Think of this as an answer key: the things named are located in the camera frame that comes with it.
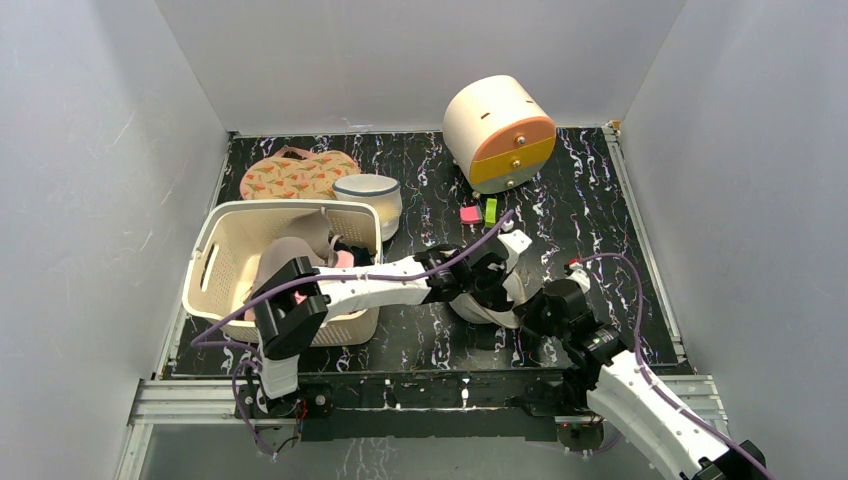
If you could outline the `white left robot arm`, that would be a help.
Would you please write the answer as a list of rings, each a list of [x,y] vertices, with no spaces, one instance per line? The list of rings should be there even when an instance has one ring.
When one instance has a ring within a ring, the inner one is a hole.
[[[463,297],[492,312],[510,311],[513,301],[504,284],[529,245],[529,239],[516,232],[481,239],[464,250],[431,248],[363,267],[318,268],[306,257],[288,261],[246,304],[260,337],[260,403],[275,416],[294,411],[299,356],[335,317]]]

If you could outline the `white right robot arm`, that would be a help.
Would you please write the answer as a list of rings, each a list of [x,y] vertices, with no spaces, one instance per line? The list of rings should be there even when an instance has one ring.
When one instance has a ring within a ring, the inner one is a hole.
[[[616,328],[595,318],[574,279],[546,284],[513,311],[530,332],[559,340],[571,360],[565,405],[602,416],[664,478],[767,478],[761,450],[732,442],[686,406]]]

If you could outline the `beige mauve bra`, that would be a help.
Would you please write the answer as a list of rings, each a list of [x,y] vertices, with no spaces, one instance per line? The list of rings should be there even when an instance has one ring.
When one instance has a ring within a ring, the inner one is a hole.
[[[331,234],[324,209],[293,219],[283,230],[282,237],[274,240],[260,256],[255,278],[244,300],[249,300],[256,289],[294,258],[307,257],[313,266],[329,267],[327,261],[334,259],[340,238],[340,235]]]

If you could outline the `beige-trimmed white mesh laundry bag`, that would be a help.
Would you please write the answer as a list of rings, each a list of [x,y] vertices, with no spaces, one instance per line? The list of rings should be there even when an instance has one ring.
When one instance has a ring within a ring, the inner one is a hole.
[[[524,285],[513,271],[496,288],[459,295],[449,303],[451,309],[462,319],[473,324],[496,324],[506,329],[520,327],[520,320],[513,308],[527,301]]]

